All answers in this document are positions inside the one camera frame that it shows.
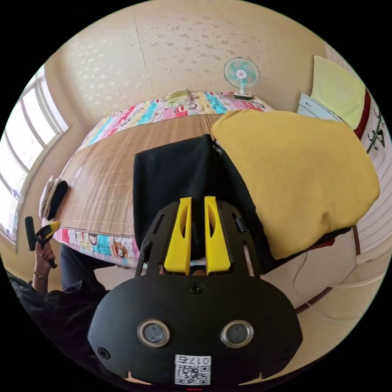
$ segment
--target human arm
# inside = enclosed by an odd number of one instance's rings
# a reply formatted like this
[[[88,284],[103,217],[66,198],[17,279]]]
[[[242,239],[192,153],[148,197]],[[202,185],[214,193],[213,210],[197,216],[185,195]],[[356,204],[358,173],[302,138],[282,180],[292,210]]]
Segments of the human arm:
[[[55,260],[56,256],[53,253],[50,243],[47,242],[42,248],[41,244],[37,241],[35,249],[36,263],[34,265],[34,276],[32,287],[42,296],[48,293],[48,278],[51,266],[48,260]]]

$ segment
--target yellow cushion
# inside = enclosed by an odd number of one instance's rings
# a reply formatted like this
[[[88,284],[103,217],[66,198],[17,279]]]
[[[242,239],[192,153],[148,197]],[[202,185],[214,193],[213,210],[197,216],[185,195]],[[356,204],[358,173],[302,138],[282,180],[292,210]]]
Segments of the yellow cushion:
[[[275,259],[353,226],[379,196],[373,164],[343,122],[247,109],[225,113],[211,134],[242,176]]]
[[[352,129],[361,121],[365,85],[357,76],[326,58],[314,57],[312,98],[338,115]]]

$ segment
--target black fabric cover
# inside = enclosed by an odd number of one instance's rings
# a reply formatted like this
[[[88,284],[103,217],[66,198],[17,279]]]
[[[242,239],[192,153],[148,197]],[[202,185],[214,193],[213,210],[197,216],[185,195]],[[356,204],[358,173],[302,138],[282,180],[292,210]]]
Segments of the black fabric cover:
[[[215,196],[240,212],[254,240],[261,273],[281,266],[301,253],[275,260],[248,189],[228,155],[217,148],[209,135],[157,147],[135,155],[134,228],[140,249],[155,215],[180,198],[192,197],[191,259],[205,256],[204,197]],[[322,236],[322,244],[351,228]]]

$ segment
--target electric fan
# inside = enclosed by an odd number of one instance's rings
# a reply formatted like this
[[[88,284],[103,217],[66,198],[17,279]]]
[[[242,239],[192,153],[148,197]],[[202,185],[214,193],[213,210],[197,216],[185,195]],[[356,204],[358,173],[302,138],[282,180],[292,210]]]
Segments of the electric fan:
[[[260,71],[254,62],[243,57],[232,58],[225,64],[223,74],[232,86],[240,89],[234,93],[235,98],[253,99],[252,94],[247,93],[246,89],[256,85],[260,80]]]

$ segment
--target bracelet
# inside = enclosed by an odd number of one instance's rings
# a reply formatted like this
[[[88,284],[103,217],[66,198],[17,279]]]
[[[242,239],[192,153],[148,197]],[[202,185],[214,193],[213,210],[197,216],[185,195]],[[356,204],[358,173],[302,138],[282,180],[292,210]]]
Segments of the bracelet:
[[[45,279],[42,275],[37,275],[37,273],[34,271],[34,275],[43,283],[48,283],[48,280]]]

